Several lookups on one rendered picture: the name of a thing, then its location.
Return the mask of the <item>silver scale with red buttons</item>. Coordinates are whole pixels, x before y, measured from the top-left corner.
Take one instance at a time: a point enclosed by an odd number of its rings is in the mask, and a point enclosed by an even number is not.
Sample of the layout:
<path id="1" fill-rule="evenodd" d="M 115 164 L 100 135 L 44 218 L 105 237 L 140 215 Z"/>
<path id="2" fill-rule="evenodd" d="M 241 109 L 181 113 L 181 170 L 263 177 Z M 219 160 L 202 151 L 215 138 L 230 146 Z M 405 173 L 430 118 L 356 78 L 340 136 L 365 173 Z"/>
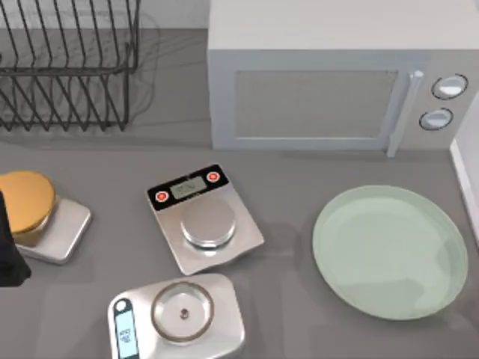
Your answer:
<path id="1" fill-rule="evenodd" d="M 155 185 L 146 196 L 185 276 L 229 263 L 264 243 L 251 213 L 217 163 Z"/>

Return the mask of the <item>pale microwave oven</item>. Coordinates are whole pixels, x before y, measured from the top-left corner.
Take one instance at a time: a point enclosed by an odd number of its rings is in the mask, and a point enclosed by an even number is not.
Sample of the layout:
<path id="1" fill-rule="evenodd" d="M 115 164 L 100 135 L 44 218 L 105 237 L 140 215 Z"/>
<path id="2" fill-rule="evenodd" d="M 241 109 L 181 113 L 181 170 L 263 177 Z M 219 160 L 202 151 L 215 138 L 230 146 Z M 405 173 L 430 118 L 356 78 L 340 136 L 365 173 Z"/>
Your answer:
<path id="1" fill-rule="evenodd" d="M 479 96 L 479 0 L 211 0 L 207 65 L 216 149 L 386 153 L 420 70 L 398 151 L 442 150 Z M 454 74 L 466 91 L 435 98 Z M 439 108 L 452 122 L 422 129 Z"/>

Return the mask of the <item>silver scale with blue display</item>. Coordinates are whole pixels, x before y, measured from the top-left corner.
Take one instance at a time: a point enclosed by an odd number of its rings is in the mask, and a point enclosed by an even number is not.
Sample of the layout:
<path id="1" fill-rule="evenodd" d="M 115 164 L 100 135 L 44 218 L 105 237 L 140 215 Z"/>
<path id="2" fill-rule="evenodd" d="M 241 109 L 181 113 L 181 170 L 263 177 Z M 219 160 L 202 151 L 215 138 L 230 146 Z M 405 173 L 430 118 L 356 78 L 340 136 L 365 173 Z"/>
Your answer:
<path id="1" fill-rule="evenodd" d="M 245 342 L 237 294 L 223 274 L 127 290 L 107 315 L 109 359 L 231 359 Z"/>

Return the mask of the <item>pale green round plate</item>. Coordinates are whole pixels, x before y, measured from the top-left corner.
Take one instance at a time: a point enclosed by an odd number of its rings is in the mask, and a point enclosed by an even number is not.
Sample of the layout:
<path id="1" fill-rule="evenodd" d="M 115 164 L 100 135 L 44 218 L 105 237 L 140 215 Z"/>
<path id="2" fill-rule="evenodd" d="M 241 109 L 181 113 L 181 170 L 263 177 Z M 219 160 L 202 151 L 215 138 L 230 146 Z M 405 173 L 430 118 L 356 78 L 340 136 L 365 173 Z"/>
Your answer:
<path id="1" fill-rule="evenodd" d="M 381 319 L 431 316 L 461 293 L 465 240 L 433 201 L 404 188 L 365 185 L 331 199 L 311 238 L 314 262 L 345 303 Z"/>

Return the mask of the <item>small microwave knob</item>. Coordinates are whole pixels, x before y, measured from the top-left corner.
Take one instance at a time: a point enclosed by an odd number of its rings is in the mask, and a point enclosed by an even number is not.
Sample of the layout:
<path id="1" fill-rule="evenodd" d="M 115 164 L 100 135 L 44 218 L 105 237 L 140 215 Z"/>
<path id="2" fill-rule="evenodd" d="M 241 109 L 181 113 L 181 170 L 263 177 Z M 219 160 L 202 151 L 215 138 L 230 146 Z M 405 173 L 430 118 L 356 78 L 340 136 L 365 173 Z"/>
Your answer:
<path id="1" fill-rule="evenodd" d="M 433 111 L 424 113 L 419 125 L 426 131 L 439 131 L 447 127 L 454 119 L 454 114 L 447 108 L 439 108 Z"/>

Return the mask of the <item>silver scale with gold pan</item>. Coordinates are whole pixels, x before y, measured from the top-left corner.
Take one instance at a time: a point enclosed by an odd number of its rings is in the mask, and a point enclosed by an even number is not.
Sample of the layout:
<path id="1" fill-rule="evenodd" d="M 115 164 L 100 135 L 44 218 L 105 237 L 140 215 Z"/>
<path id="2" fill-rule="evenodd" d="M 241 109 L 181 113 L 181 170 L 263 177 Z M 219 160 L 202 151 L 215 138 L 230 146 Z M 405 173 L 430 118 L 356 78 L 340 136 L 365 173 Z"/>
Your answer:
<path id="1" fill-rule="evenodd" d="M 0 174 L 13 242 L 19 252 L 62 266 L 72 257 L 91 221 L 91 211 L 57 194 L 44 174 L 15 170 Z"/>

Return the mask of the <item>white cabinet edge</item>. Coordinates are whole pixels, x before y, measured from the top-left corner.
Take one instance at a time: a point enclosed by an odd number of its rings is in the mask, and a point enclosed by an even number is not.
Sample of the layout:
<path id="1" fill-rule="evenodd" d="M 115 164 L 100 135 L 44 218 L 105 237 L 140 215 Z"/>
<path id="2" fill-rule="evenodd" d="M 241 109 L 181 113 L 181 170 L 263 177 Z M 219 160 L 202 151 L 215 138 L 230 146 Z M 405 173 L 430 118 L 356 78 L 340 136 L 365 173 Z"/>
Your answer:
<path id="1" fill-rule="evenodd" d="M 460 185 L 469 223 L 479 246 L 479 113 L 466 115 L 453 140 L 451 158 Z"/>

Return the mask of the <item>large microwave knob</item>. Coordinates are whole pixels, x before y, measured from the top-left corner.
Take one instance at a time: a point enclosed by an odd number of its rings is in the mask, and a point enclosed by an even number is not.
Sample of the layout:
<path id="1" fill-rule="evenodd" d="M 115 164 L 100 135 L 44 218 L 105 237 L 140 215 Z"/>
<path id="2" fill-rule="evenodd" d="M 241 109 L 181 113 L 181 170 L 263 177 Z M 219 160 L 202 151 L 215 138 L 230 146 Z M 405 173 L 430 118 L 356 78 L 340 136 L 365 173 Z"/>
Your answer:
<path id="1" fill-rule="evenodd" d="M 469 85 L 469 80 L 461 75 L 441 77 L 437 79 L 432 87 L 432 95 L 440 100 L 450 100 L 463 94 Z"/>

